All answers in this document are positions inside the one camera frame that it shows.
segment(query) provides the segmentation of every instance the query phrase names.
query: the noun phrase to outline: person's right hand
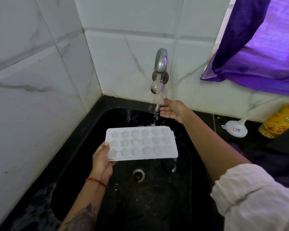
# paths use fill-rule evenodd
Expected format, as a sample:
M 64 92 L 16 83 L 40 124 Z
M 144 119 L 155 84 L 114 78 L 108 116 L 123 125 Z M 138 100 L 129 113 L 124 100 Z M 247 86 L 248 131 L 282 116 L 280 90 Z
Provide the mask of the person's right hand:
M 164 98 L 164 104 L 168 107 L 160 108 L 160 116 L 165 118 L 172 118 L 177 120 L 179 123 L 184 122 L 184 114 L 189 110 L 185 104 L 180 100 L 169 100 Z

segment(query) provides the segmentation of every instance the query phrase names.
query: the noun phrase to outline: white plastic tray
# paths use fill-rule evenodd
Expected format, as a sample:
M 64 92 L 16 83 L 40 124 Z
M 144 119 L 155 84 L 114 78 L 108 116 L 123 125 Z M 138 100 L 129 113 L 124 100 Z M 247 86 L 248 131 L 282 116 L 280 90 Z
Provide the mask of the white plastic tray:
M 109 161 L 178 157 L 173 131 L 167 126 L 110 128 L 105 141 L 110 144 Z

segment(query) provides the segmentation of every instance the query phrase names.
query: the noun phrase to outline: sink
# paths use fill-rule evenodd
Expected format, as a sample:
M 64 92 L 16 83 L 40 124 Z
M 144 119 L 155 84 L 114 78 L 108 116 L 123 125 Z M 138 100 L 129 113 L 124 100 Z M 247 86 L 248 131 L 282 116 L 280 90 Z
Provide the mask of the sink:
M 81 145 L 52 195 L 54 215 L 63 220 L 92 168 L 92 155 L 108 128 L 148 126 L 154 114 L 125 108 L 105 112 Z M 206 169 L 183 125 L 158 117 L 176 136 L 178 158 L 120 161 L 113 168 L 95 230 L 177 230 L 213 224 Z M 133 174 L 135 170 L 142 173 Z

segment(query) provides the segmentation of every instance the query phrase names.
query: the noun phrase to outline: white sleeve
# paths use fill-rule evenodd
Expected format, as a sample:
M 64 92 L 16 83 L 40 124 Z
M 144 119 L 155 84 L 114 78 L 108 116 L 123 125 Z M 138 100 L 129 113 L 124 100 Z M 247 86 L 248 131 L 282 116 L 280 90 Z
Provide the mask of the white sleeve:
M 289 188 L 258 165 L 228 169 L 215 182 L 211 197 L 225 217 L 225 231 L 289 231 Z

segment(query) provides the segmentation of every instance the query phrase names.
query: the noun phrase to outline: red bracelet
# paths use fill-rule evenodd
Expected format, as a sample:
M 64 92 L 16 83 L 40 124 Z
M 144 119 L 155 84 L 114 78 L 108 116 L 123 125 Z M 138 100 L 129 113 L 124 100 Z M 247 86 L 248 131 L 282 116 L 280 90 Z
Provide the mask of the red bracelet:
M 87 181 L 95 181 L 95 182 L 97 182 L 98 184 L 104 186 L 106 189 L 108 188 L 107 185 L 105 185 L 103 182 L 101 182 L 100 180 L 97 180 L 97 179 L 95 179 L 95 178 L 88 177 L 88 178 L 86 179 L 86 182 L 87 182 Z

